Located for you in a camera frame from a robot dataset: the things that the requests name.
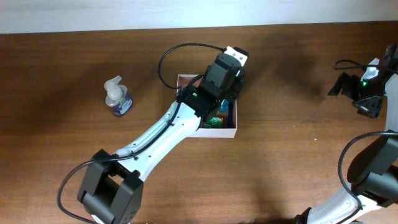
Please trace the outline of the blue mouthwash bottle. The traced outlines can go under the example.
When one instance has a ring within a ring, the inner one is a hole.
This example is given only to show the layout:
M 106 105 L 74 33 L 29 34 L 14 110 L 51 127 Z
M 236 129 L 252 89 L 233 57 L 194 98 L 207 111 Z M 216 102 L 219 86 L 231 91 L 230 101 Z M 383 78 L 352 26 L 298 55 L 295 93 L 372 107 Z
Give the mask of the blue mouthwash bottle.
M 220 105 L 220 107 L 219 107 L 219 112 L 220 112 L 220 113 L 225 113 L 225 112 L 227 112 L 228 110 L 229 110 L 229 100 L 224 99 L 224 100 L 221 102 L 221 105 Z

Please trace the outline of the blue disposable razor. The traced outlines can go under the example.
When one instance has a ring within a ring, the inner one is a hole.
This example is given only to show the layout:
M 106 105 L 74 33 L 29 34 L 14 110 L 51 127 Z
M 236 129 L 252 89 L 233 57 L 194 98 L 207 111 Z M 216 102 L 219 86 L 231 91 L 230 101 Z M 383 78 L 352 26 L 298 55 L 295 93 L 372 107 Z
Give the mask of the blue disposable razor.
M 228 120 L 227 120 L 227 127 L 233 128 L 233 110 L 234 110 L 234 103 L 229 102 L 228 105 Z

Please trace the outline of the green soap packet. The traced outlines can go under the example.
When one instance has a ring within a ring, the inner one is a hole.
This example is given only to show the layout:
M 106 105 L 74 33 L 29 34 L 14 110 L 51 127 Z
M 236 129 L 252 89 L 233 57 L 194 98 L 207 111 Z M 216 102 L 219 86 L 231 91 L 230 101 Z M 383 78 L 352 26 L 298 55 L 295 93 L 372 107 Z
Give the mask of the green soap packet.
M 203 123 L 202 128 L 222 128 L 223 127 L 223 117 L 213 117 L 209 121 Z

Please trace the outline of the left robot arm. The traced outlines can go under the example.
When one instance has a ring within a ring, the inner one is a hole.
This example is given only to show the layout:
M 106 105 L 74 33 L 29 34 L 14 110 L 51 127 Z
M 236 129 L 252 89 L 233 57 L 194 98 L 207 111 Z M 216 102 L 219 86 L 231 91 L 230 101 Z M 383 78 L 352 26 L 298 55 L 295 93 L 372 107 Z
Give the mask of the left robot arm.
M 142 136 L 108 154 L 98 151 L 87 168 L 77 200 L 93 217 L 91 223 L 129 223 L 137 214 L 144 182 L 154 167 L 181 141 L 214 118 L 222 101 L 234 101 L 244 85 L 249 54 L 227 47 L 204 75 L 181 88 L 158 122 Z

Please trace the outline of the clear pump soap bottle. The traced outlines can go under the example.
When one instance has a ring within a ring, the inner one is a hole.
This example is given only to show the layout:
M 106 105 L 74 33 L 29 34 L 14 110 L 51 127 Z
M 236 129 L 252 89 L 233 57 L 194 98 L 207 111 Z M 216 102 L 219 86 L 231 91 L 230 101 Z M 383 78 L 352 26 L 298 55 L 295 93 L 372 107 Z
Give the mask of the clear pump soap bottle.
M 124 116 L 133 106 L 133 100 L 125 85 L 120 84 L 121 76 L 116 76 L 104 83 L 107 96 L 105 103 L 116 117 Z

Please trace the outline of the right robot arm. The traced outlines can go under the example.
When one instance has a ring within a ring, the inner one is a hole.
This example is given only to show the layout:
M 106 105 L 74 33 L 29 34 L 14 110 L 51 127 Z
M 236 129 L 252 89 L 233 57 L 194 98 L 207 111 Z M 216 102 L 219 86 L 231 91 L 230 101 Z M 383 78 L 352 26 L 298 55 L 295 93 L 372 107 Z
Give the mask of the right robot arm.
M 328 94 L 347 96 L 369 118 L 377 118 L 387 104 L 385 129 L 362 134 L 345 146 L 338 161 L 342 189 L 298 214 L 294 223 L 357 223 L 360 216 L 397 203 L 397 45 L 366 65 L 342 63 L 343 73 Z

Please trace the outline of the white cardboard box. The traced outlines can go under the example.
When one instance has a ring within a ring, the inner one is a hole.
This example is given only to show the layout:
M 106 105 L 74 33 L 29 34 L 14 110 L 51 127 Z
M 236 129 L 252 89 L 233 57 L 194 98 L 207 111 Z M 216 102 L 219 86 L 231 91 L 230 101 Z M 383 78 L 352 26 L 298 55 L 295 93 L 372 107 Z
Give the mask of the white cardboard box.
M 198 128 L 190 138 L 234 138 L 238 130 L 238 104 L 237 101 L 233 103 L 233 112 L 231 118 L 228 118 L 229 113 L 217 112 L 216 117 L 223 118 L 222 128 Z

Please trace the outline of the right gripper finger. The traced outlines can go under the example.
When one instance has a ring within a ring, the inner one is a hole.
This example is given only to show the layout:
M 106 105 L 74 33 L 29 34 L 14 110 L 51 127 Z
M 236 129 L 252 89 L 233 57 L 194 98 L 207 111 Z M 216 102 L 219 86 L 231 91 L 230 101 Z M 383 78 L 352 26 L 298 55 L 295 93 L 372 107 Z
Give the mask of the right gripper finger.
M 369 118 L 377 118 L 382 108 L 383 96 L 371 96 L 355 101 L 353 106 L 357 113 Z
M 354 75 L 345 72 L 341 73 L 328 92 L 328 96 L 338 96 L 339 94 L 346 96 L 354 96 Z

